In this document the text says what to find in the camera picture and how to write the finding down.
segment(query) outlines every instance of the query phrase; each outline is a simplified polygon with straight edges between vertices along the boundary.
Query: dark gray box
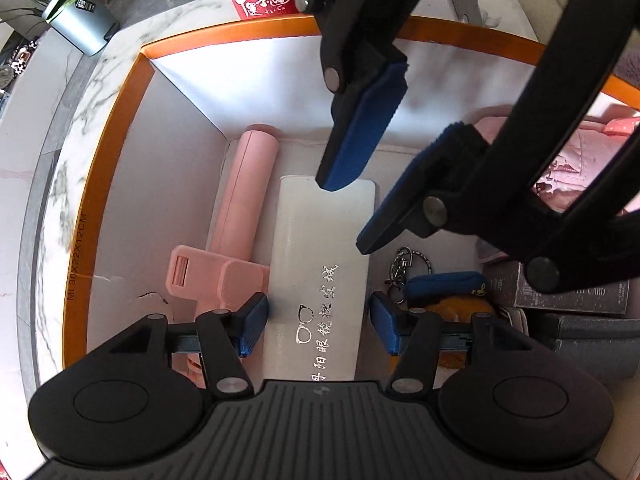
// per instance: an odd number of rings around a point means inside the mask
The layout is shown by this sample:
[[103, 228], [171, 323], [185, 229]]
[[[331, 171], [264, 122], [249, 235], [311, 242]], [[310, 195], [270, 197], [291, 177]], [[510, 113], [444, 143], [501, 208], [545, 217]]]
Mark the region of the dark gray box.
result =
[[483, 273], [489, 282], [490, 299], [498, 305], [608, 316], [624, 316], [626, 311], [628, 280], [575, 292], [540, 294], [525, 280], [524, 266], [520, 262], [487, 265]]

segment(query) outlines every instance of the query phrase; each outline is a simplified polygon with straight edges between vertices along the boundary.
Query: key ring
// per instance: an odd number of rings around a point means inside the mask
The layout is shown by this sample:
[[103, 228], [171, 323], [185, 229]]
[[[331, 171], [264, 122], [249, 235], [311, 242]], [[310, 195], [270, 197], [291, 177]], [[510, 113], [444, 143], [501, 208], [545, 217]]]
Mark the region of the key ring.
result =
[[[414, 256], [421, 258], [427, 265], [427, 274], [433, 274], [433, 268], [429, 259], [420, 251], [414, 251], [409, 247], [400, 247], [396, 251], [396, 256], [389, 266], [389, 279], [385, 280], [385, 283], [389, 285], [386, 291], [388, 297], [395, 304], [404, 303], [404, 286], [406, 285], [406, 272], [414, 264]], [[394, 300], [391, 295], [393, 290], [397, 290], [400, 293], [400, 300]]]

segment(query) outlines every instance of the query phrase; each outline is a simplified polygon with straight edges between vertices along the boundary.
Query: pink phone holder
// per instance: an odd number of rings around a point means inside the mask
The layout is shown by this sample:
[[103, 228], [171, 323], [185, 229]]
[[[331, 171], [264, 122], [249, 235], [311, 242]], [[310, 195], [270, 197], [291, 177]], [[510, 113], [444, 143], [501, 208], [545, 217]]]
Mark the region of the pink phone holder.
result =
[[[238, 310], [255, 292], [267, 292], [269, 267], [249, 261], [262, 202], [278, 153], [278, 141], [258, 130], [242, 134], [226, 183], [208, 251], [177, 246], [171, 253], [167, 291], [197, 300], [196, 317], [225, 308]], [[188, 367], [200, 376], [199, 358]]]

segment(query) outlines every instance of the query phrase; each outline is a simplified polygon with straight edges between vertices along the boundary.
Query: potted plant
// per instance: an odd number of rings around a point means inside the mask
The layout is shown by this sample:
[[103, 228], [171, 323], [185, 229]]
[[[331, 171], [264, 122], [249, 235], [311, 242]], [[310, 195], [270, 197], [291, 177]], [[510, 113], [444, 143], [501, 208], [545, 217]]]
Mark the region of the potted plant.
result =
[[0, 20], [0, 23], [10, 23], [23, 16], [36, 16], [49, 23], [51, 27], [88, 56], [101, 50], [120, 27], [120, 23], [99, 0], [29, 1], [34, 6], [4, 10], [5, 13], [21, 12], [21, 14]]

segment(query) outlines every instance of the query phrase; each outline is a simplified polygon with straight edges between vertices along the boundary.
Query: silver screw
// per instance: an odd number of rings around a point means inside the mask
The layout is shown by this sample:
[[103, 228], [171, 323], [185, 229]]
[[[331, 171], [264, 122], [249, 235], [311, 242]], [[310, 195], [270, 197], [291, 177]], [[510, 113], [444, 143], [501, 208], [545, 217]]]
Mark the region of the silver screw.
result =
[[340, 88], [340, 75], [334, 67], [324, 70], [324, 84], [331, 92], [337, 92]]
[[309, 0], [294, 0], [298, 12], [305, 12], [309, 6]]
[[422, 210], [427, 220], [434, 227], [442, 227], [447, 223], [447, 207], [436, 196], [428, 196], [422, 203]]
[[525, 277], [536, 290], [551, 294], [560, 283], [558, 266], [546, 256], [536, 256], [526, 267]]
[[216, 383], [216, 388], [224, 394], [239, 394], [244, 392], [248, 386], [249, 383], [240, 377], [225, 377]]
[[421, 392], [424, 388], [424, 385], [418, 379], [403, 377], [402, 379], [396, 379], [391, 384], [391, 387], [395, 392], [399, 394], [410, 395]]

